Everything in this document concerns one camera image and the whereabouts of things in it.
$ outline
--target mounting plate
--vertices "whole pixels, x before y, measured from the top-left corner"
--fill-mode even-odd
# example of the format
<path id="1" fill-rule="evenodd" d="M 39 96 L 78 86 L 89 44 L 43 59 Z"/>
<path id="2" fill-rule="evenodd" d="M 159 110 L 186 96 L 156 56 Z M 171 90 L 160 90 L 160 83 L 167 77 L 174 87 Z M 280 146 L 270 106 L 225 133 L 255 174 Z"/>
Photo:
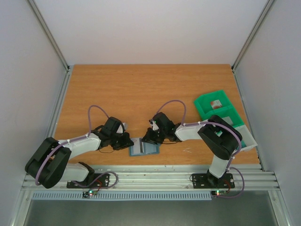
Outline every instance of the mounting plate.
<path id="1" fill-rule="evenodd" d="M 99 175 L 101 175 L 101 173 L 95 173 L 94 174 L 94 178 L 97 178 Z M 109 182 L 110 182 L 110 175 L 108 173 L 102 175 L 101 177 L 98 178 L 98 180 L 102 183 L 102 187 L 108 187 L 109 186 Z M 84 188 L 92 188 L 92 187 L 99 187 L 98 185 L 99 183 L 97 181 L 95 181 L 93 184 L 91 184 L 88 187 L 84 187 Z M 83 189 L 83 187 L 80 187 L 78 185 L 76 185 L 75 183 L 71 182 L 67 182 L 67 188 L 79 188 L 79 189 Z"/>
<path id="2" fill-rule="evenodd" d="M 206 173 L 194 173 L 190 176 L 190 180 L 192 181 L 193 188 L 196 189 L 204 189 L 204 188 L 216 188 L 216 189 L 222 189 L 222 188 L 228 188 L 228 185 L 224 183 L 224 180 L 228 181 L 231 188 L 235 188 L 233 175 L 231 173 L 226 173 L 223 176 L 223 180 L 218 184 L 216 187 L 212 187 L 207 179 Z"/>

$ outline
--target gray vent strip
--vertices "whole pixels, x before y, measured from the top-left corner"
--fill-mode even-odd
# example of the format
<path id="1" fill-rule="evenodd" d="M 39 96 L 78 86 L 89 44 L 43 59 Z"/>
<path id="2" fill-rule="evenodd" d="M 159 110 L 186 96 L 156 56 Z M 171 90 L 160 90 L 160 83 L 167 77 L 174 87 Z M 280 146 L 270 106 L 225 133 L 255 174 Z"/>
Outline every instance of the gray vent strip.
<path id="1" fill-rule="evenodd" d="M 209 191 L 190 192 L 111 192 L 100 191 L 90 198 L 82 191 L 36 191 L 33 200 L 95 200 L 95 201 L 138 201 L 138 200 L 211 200 Z"/>

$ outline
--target wooden tabletop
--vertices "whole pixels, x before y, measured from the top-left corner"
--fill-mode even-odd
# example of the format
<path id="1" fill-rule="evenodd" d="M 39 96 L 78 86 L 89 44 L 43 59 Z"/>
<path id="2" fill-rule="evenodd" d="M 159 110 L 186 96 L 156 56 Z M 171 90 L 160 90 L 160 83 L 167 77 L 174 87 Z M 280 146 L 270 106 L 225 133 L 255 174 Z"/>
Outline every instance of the wooden tabletop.
<path id="1" fill-rule="evenodd" d="M 187 106 L 186 123 L 201 118 L 193 101 L 202 94 L 223 89 L 246 123 L 246 116 L 229 65 L 75 65 L 57 125 L 55 138 L 69 139 L 88 132 L 87 109 L 99 105 L 109 116 L 128 124 L 130 137 L 143 137 L 148 120 L 168 100 Z M 180 103 L 162 112 L 174 123 L 182 119 Z M 106 122 L 97 108 L 91 110 L 92 127 Z M 101 149 L 112 151 L 111 147 Z M 211 164 L 213 154 L 202 140 L 162 145 L 160 154 L 130 157 L 123 149 L 112 153 L 88 152 L 70 160 L 90 165 Z M 256 150 L 239 153 L 233 163 L 259 163 Z"/>

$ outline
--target white robotic arm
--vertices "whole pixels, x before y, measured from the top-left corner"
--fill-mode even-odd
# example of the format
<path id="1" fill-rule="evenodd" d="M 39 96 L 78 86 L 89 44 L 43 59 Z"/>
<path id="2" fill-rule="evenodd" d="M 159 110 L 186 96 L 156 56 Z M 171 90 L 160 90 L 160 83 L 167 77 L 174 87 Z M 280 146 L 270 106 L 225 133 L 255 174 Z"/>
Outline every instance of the white robotic arm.
<path id="1" fill-rule="evenodd" d="M 208 170 L 208 179 L 212 185 L 217 184 L 226 172 L 231 155 L 240 146 L 241 134 L 217 115 L 209 120 L 191 124 L 174 124 L 162 112 L 150 120 L 143 142 L 162 144 L 164 139 L 182 142 L 190 139 L 202 139 L 214 153 Z"/>
<path id="2" fill-rule="evenodd" d="M 73 139 L 46 138 L 25 166 L 25 171 L 36 178 L 38 184 L 51 188 L 59 181 L 85 181 L 89 184 L 92 168 L 83 162 L 68 164 L 80 154 L 112 146 L 120 150 L 134 145 L 125 132 L 126 124 L 109 117 L 105 125 Z"/>

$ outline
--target green plastic bin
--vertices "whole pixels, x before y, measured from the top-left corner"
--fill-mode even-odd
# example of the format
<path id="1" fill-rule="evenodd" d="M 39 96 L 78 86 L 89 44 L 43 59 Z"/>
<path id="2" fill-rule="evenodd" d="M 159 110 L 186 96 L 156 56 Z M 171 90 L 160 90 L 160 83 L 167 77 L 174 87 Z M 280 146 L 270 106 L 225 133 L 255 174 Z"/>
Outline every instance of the green plastic bin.
<path id="1" fill-rule="evenodd" d="M 215 100 L 219 100 L 222 107 L 214 110 L 211 102 Z M 218 115 L 221 118 L 230 117 L 233 127 L 244 125 L 244 122 L 223 90 L 201 95 L 194 101 L 194 105 L 202 120 L 209 119 L 212 115 Z"/>

